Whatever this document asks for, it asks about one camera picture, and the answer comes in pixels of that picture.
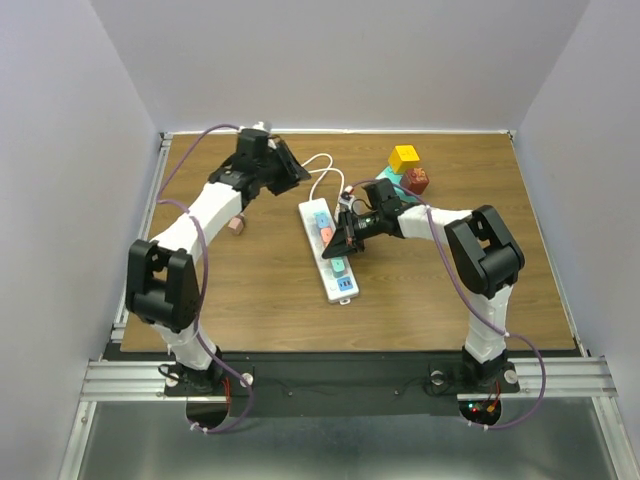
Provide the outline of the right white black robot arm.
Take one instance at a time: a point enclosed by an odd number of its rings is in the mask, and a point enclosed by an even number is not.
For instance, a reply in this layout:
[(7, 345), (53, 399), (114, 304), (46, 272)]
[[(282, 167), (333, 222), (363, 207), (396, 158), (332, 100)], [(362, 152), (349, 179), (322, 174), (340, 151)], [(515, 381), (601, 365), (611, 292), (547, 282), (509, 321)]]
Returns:
[(454, 288), (469, 310), (469, 330), (462, 348), (460, 378), (472, 390), (496, 380), (507, 364), (506, 317), (513, 286), (525, 258), (497, 210), (434, 208), (420, 199), (407, 202), (390, 180), (365, 181), (370, 211), (356, 213), (353, 189), (341, 194), (338, 223), (324, 259), (346, 257), (365, 249), (365, 241), (386, 234), (436, 244)]

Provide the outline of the white power strip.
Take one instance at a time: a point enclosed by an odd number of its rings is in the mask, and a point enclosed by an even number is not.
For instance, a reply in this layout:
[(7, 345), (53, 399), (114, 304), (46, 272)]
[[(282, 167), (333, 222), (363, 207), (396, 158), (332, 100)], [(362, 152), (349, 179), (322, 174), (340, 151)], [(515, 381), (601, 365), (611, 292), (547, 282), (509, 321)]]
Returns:
[(330, 228), (335, 231), (335, 223), (326, 200), (324, 198), (307, 200), (298, 205), (298, 211), (328, 302), (340, 305), (349, 304), (353, 298), (359, 295), (360, 291), (348, 259), (339, 257), (344, 260), (347, 270), (344, 276), (335, 278), (331, 268), (331, 259), (322, 258), (322, 252), (327, 245), (324, 245), (321, 240), (320, 229), (316, 225), (314, 214), (324, 212), (330, 218)]

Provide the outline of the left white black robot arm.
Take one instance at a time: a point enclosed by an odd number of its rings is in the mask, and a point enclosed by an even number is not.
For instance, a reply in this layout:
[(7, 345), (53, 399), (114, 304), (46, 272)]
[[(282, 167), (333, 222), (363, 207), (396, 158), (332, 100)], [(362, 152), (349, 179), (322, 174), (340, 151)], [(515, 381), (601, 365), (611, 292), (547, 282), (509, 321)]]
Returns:
[(196, 274), (196, 264), (262, 189), (280, 195), (309, 177), (267, 124), (241, 127), (234, 153), (211, 173), (196, 200), (166, 230), (131, 245), (125, 307), (159, 333), (174, 354), (175, 367), (161, 372), (166, 379), (202, 394), (221, 386), (221, 352), (199, 327), (208, 279)]

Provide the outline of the pink charger plug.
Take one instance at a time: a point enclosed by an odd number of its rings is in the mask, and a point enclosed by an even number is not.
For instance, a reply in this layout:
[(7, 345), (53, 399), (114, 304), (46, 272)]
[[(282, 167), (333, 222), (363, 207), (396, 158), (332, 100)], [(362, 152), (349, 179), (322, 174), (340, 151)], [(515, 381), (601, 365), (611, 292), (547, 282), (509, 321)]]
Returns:
[(233, 235), (240, 235), (245, 228), (245, 219), (241, 215), (234, 216), (227, 225)]

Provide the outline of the salmon charger plug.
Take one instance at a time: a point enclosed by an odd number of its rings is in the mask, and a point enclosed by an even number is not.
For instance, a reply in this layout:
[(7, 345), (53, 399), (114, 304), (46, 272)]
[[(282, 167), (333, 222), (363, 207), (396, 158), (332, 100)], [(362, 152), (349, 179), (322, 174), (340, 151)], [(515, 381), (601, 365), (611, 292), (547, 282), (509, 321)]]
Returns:
[(328, 245), (333, 238), (334, 231), (330, 227), (325, 227), (320, 230), (321, 240), (324, 245)]

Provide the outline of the blue charger plug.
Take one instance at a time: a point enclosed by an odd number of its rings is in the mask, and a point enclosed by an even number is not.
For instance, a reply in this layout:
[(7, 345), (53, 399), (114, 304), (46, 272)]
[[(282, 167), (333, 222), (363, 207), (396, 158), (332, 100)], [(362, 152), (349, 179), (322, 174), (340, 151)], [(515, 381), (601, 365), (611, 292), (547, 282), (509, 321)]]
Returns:
[(320, 230), (330, 227), (330, 218), (324, 212), (316, 212), (314, 218)]

